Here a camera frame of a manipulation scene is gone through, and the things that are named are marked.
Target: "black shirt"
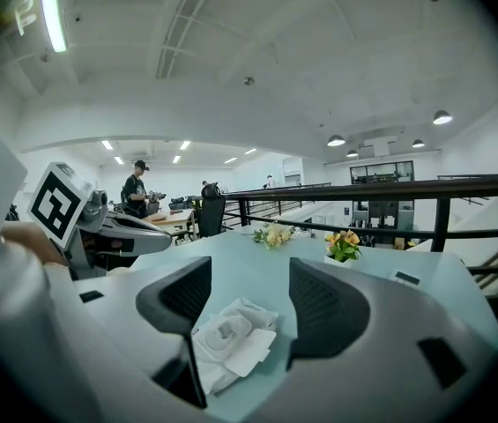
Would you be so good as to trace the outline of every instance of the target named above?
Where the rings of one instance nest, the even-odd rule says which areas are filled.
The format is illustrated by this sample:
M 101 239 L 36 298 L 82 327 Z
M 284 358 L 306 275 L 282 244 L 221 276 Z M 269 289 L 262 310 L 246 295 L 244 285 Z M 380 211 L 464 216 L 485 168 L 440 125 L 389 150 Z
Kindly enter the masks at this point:
M 132 201 L 130 195 L 132 194 L 146 194 L 145 184 L 141 179 L 130 175 L 123 187 L 123 194 L 125 195 L 125 205 L 130 209 L 130 215 L 142 218 L 141 213 L 146 212 L 145 201 Z

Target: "flower pot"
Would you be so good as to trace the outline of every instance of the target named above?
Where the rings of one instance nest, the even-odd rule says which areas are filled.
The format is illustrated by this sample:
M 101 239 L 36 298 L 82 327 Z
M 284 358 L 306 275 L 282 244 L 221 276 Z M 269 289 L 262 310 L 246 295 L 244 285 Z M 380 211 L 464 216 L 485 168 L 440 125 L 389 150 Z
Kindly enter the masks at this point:
M 353 268 L 353 263 L 355 262 L 355 260 L 351 258 L 347 258 L 344 262 L 337 262 L 337 260 L 329 256 L 325 256 L 323 258 L 323 261 L 328 264 L 334 264 L 336 266 L 341 266 L 343 268 L 351 268 L 351 269 Z

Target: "desk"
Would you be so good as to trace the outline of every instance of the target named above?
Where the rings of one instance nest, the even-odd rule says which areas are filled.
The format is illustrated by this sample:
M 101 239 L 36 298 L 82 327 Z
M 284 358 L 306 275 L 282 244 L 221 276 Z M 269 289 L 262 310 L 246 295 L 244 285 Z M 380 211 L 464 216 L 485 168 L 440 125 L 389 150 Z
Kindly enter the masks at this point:
M 185 209 L 182 210 L 180 213 L 174 213 L 168 215 L 166 219 L 150 221 L 147 217 L 145 220 L 147 220 L 147 222 L 150 222 L 155 226 L 159 226 L 162 230 L 168 231 L 171 235 L 173 234 L 173 232 L 175 232 L 174 230 L 175 226 L 181 226 L 182 230 L 186 231 L 188 230 L 188 223 L 191 222 L 192 232 L 193 232 L 192 237 L 194 240 L 197 240 L 196 219 L 194 217 L 194 214 L 195 213 L 193 209 Z
M 288 295 L 290 257 L 323 261 L 325 242 L 293 239 L 279 249 L 267 251 L 254 243 L 251 233 L 227 232 L 175 249 L 139 257 L 131 269 L 184 260 L 187 257 L 212 257 L 212 294 L 197 325 L 206 323 L 239 297 L 280 314 L 278 336 L 271 353 L 246 379 L 237 381 L 217 397 L 207 397 L 210 414 L 238 421 L 262 403 L 286 375 L 286 361 L 292 339 L 297 337 L 295 311 Z M 488 343 L 498 349 L 498 325 L 486 298 L 468 270 L 454 254 L 404 252 L 362 248 L 364 257 L 353 269 L 389 278 L 397 265 L 403 272 L 422 277 L 420 289 L 437 299 L 459 319 L 472 326 Z

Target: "wooden desk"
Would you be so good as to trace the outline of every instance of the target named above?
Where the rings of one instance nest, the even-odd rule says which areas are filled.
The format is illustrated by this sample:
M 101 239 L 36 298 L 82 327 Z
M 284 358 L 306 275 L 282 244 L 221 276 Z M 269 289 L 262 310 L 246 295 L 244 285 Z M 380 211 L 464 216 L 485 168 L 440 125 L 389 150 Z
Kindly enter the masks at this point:
M 175 227 L 180 227 L 180 232 L 188 230 L 188 223 L 192 223 L 193 239 L 197 240 L 196 232 L 196 218 L 194 216 L 194 209 L 182 210 L 180 213 L 174 213 L 168 215 L 166 219 L 162 220 L 152 220 L 150 217 L 146 217 L 145 221 L 153 224 L 154 226 L 159 226 L 162 230 L 166 230 L 171 235 L 173 232 L 177 232 Z

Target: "tissue packet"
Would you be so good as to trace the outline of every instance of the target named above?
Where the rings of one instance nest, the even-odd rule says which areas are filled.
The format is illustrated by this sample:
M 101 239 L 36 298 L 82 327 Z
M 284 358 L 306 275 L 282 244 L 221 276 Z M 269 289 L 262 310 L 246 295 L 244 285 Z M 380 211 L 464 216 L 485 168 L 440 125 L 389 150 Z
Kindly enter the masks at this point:
M 192 335 L 204 393 L 223 390 L 266 359 L 276 338 L 277 312 L 239 298 Z

